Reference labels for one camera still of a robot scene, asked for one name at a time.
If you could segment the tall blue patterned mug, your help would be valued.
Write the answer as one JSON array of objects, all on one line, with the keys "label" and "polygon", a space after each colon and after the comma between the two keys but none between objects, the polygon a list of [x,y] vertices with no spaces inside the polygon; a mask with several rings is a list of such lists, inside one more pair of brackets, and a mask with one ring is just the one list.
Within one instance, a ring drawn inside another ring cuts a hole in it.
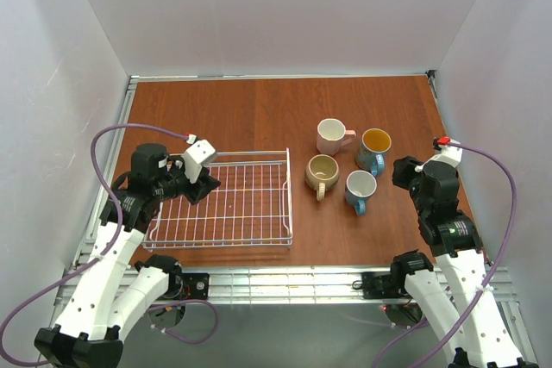
[{"label": "tall blue patterned mug", "polygon": [[360,169],[380,177],[386,168],[385,156],[391,146],[392,139],[386,131],[370,128],[361,136],[354,161]]}]

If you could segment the blue square mug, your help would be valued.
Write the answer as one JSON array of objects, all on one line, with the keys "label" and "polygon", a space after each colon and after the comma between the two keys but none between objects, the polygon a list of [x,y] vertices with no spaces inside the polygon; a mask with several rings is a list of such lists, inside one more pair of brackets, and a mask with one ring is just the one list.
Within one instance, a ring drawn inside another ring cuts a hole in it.
[{"label": "blue square mug", "polygon": [[351,172],[345,185],[345,200],[358,216],[367,212],[367,201],[377,190],[377,180],[370,173],[363,170]]}]

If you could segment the beige round mug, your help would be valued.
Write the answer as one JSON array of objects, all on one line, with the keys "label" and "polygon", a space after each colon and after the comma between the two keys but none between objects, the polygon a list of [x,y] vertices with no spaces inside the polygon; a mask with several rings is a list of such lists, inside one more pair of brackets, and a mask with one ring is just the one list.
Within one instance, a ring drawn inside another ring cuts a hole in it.
[{"label": "beige round mug", "polygon": [[325,194],[337,185],[339,177],[340,168],[337,161],[326,154],[312,157],[305,167],[305,182],[315,191],[318,202],[323,201]]}]

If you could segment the pink faceted mug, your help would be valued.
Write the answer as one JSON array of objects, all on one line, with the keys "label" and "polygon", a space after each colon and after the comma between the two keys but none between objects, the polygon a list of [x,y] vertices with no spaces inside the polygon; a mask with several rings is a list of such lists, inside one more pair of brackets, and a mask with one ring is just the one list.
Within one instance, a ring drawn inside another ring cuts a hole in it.
[{"label": "pink faceted mug", "polygon": [[340,120],[323,119],[317,125],[317,150],[321,154],[333,156],[343,146],[351,143],[355,137],[356,132],[347,129]]}]

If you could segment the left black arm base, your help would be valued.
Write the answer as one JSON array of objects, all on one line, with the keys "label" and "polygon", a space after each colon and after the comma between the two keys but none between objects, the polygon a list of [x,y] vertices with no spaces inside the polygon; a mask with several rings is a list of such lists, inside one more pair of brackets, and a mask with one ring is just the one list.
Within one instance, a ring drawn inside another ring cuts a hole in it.
[{"label": "left black arm base", "polygon": [[209,273],[183,273],[176,277],[176,299],[207,300],[209,297]]}]

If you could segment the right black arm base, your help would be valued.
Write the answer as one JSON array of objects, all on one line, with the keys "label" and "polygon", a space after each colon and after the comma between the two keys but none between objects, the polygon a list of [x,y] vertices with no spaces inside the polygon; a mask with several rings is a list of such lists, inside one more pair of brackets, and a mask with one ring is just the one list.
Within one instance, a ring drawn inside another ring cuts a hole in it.
[{"label": "right black arm base", "polygon": [[364,271],[352,289],[361,291],[364,299],[411,299],[388,272]]}]

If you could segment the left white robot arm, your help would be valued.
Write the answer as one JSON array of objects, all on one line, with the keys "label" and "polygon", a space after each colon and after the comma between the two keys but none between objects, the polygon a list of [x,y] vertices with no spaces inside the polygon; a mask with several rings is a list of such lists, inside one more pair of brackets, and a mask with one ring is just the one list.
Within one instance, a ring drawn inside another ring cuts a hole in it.
[{"label": "left white robot arm", "polygon": [[138,276],[117,292],[129,261],[144,241],[164,201],[184,196],[192,205],[220,186],[207,165],[216,158],[207,141],[191,140],[172,156],[161,144],[139,145],[130,169],[113,182],[114,197],[100,215],[92,255],[69,303],[52,327],[39,330],[34,345],[54,367],[115,367],[132,327],[158,299],[185,299],[179,262],[155,254],[135,263]]}]

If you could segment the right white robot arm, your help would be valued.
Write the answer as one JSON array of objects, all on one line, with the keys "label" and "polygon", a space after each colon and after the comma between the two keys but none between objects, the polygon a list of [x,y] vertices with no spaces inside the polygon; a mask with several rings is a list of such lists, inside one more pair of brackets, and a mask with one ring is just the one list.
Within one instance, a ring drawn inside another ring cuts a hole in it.
[{"label": "right white robot arm", "polygon": [[456,161],[435,156],[393,163],[392,182],[408,190],[423,240],[421,253],[394,258],[392,276],[422,310],[451,367],[530,367],[511,338],[487,282],[474,222],[458,208]]}]

